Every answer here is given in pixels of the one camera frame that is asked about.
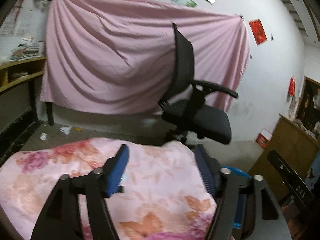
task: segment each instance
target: silver screw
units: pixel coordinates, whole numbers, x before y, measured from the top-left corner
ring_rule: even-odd
[[[101,174],[103,172],[103,168],[96,168],[93,170],[94,174]]]
[[[228,169],[228,168],[221,168],[221,173],[223,173],[223,174],[231,174],[231,170],[230,169]]]
[[[60,177],[60,179],[68,179],[69,175],[68,174],[62,174],[62,176]]]
[[[263,177],[261,175],[258,175],[258,174],[254,175],[253,177],[254,177],[255,180],[258,180],[258,181],[262,181],[263,180]]]

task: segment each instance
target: floral bedsheet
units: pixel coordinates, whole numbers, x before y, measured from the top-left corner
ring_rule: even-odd
[[[106,199],[120,239],[204,239],[216,208],[204,188],[193,152],[172,141],[162,147],[93,138],[53,149],[18,152],[0,168],[0,204],[25,240],[59,177],[85,175],[122,144],[130,158],[124,193]],[[92,239],[85,196],[79,196],[84,236]]]

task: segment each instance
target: red poster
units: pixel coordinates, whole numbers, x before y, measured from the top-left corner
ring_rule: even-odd
[[[260,19],[249,22],[249,25],[257,45],[268,40]]]

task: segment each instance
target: chair seat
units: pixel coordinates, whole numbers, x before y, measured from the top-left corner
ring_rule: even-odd
[[[183,99],[172,105],[167,105],[162,119],[220,143],[229,144],[231,127],[228,115],[220,109],[203,105],[193,120],[185,122],[181,117],[188,102],[189,100]]]

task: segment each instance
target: black baseboard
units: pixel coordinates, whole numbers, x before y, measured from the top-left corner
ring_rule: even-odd
[[[31,109],[16,119],[0,134],[0,167],[15,152],[18,152],[42,122]]]

